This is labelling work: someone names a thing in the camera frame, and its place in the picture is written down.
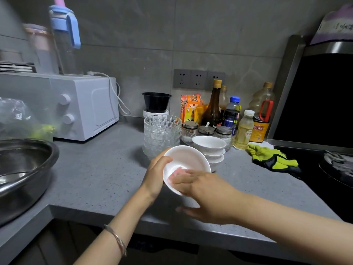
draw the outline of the stainless steel basin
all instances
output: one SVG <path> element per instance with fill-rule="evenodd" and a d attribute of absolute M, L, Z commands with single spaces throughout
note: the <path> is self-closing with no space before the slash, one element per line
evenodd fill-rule
<path fill-rule="evenodd" d="M 45 192 L 58 147 L 39 139 L 0 140 L 0 226 L 29 209 Z"/>

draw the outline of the stovetop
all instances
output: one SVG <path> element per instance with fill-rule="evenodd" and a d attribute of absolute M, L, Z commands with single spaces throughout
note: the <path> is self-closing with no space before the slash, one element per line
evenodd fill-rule
<path fill-rule="evenodd" d="M 353 223 L 353 189 L 330 177 L 319 167 L 322 151 L 275 147 L 302 169 L 301 179 L 343 220 Z"/>

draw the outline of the blue bottle cap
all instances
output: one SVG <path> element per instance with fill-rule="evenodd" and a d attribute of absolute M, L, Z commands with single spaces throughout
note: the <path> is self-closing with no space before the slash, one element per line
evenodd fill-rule
<path fill-rule="evenodd" d="M 231 102 L 234 102 L 234 103 L 239 103 L 240 102 L 240 97 L 231 97 Z"/>

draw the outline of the hand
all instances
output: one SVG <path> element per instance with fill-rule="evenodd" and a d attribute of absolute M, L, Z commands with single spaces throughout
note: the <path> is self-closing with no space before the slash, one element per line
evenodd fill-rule
<path fill-rule="evenodd" d="M 140 186 L 140 189 L 143 189 L 148 193 L 152 202 L 156 200 L 161 192 L 163 186 L 163 169 L 167 163 L 170 163 L 173 160 L 173 158 L 169 156 L 164 156 L 169 149 L 170 148 L 166 149 L 151 161 Z"/>
<path fill-rule="evenodd" d="M 200 208 L 178 207 L 176 210 L 206 223 L 236 224 L 244 211 L 246 194 L 216 174 L 194 170 L 186 170 L 186 173 L 168 180 L 183 195 L 194 198 Z"/>

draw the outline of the blue bottle handle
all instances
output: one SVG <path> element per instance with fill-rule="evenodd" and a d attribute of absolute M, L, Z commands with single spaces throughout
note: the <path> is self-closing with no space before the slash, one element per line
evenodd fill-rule
<path fill-rule="evenodd" d="M 71 45 L 73 48 L 81 48 L 80 33 L 78 31 L 78 22 L 77 18 L 73 13 L 66 14 L 66 25 L 67 31 L 70 34 Z"/>

